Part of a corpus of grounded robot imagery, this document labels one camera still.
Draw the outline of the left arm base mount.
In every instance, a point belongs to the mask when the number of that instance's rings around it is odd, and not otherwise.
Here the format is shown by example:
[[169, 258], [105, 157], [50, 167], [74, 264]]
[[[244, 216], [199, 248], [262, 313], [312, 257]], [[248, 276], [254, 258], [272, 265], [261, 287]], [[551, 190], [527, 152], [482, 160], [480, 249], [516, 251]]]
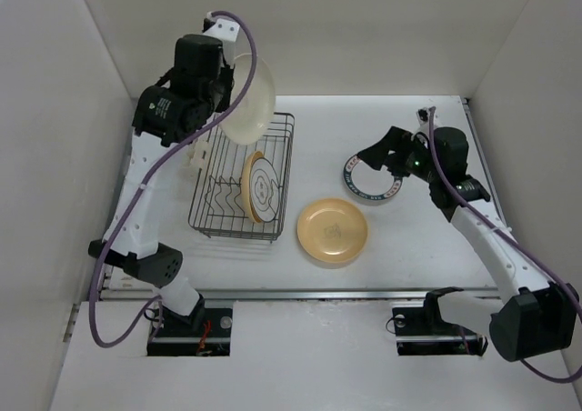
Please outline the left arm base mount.
[[192, 325], [165, 307], [146, 310], [150, 322], [148, 356], [230, 356], [232, 306], [210, 306]]

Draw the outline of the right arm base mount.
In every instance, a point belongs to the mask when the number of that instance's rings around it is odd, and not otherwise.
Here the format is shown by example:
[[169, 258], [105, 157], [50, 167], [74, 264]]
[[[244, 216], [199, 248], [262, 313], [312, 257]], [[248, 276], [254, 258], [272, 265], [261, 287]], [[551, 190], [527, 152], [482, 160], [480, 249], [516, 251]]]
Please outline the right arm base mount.
[[431, 324], [421, 306], [395, 306], [385, 324], [396, 338], [399, 356], [477, 356], [488, 348], [485, 336], [462, 326]]

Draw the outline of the plate with patterned blue rim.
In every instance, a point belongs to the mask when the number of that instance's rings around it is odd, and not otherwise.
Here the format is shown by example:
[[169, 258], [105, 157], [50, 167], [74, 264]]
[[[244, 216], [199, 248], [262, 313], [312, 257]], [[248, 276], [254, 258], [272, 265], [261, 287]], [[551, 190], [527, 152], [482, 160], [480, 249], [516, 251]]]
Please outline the plate with patterned blue rim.
[[381, 204], [389, 201], [400, 191], [403, 178], [392, 175], [385, 168], [374, 170], [358, 155], [349, 157], [342, 170], [347, 190], [360, 201]]

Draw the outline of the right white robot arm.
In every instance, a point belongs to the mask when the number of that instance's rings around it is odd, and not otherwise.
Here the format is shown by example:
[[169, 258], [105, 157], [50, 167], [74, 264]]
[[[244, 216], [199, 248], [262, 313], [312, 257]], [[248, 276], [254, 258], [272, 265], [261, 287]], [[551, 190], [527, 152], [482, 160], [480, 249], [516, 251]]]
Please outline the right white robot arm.
[[454, 326], [485, 336], [508, 362], [565, 349], [580, 311], [576, 289], [521, 252], [498, 221], [491, 196], [468, 171], [466, 135], [454, 127], [411, 133], [391, 127], [356, 160], [385, 168], [396, 180], [415, 176], [428, 185], [435, 207], [473, 247], [493, 278], [500, 306], [455, 286], [426, 294], [421, 321], [428, 335]]

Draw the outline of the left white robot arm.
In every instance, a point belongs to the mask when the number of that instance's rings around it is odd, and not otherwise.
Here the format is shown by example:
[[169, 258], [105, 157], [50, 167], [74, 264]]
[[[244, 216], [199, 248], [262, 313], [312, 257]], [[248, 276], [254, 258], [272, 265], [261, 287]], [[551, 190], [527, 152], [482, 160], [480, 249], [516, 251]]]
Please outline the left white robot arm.
[[183, 335], [204, 322], [204, 298], [180, 272], [183, 255], [159, 241], [159, 227], [179, 170], [176, 154], [225, 120], [242, 98], [233, 96], [235, 50], [246, 25], [234, 14], [207, 15], [200, 34], [176, 41], [173, 66], [137, 100], [131, 154], [115, 213], [89, 254], [156, 289], [163, 317]]

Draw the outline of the cream white plate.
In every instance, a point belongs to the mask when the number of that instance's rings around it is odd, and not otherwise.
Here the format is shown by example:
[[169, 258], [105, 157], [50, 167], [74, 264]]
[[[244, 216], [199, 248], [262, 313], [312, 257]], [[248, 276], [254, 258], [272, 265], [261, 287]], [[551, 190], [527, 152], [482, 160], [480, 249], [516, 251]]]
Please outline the cream white plate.
[[257, 58], [253, 81], [233, 112], [220, 123], [226, 137], [237, 145], [251, 145], [267, 131], [276, 104], [275, 80], [267, 63]]

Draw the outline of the yellow bear plate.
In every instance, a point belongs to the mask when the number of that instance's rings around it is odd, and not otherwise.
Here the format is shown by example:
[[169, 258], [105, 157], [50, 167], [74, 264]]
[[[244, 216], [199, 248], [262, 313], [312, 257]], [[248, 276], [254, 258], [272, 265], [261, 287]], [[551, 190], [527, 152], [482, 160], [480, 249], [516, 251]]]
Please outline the yellow bear plate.
[[356, 259], [369, 235], [364, 214], [340, 198], [322, 198], [307, 205], [296, 224], [297, 239], [315, 260], [340, 265]]

